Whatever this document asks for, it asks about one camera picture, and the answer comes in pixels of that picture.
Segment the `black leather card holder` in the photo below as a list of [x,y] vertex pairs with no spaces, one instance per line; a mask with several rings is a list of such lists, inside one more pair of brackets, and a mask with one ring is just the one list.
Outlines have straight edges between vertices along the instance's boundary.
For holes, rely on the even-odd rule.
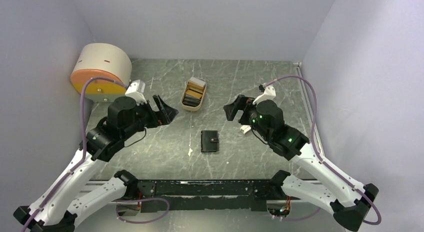
[[217,130],[202,130],[200,139],[202,153],[219,151],[219,133]]

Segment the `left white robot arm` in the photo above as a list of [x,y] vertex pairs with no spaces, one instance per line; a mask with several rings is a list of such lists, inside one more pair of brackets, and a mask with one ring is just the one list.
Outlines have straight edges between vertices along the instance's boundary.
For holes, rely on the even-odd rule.
[[122,150],[125,142],[138,132],[170,124],[178,110],[168,106],[159,95],[140,103],[122,96],[108,106],[107,115],[90,130],[73,159],[54,184],[35,202],[19,206],[14,218],[30,231],[74,231],[88,216],[114,200],[131,200],[138,194],[137,178],[126,170],[118,171],[101,188],[79,197],[92,176]]

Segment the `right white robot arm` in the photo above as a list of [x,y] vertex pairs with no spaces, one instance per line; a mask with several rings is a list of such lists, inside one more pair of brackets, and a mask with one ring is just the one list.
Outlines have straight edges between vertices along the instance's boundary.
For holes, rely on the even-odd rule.
[[239,124],[249,125],[274,153],[305,169],[320,182],[313,184],[279,171],[269,189],[274,198],[287,195],[307,201],[327,211],[350,231],[358,231],[366,222],[369,210],[375,207],[379,189],[372,183],[355,180],[316,153],[313,143],[303,133],[285,123],[284,113],[274,101],[255,104],[253,98],[239,95],[232,103],[224,105],[223,110],[228,121],[242,111]]

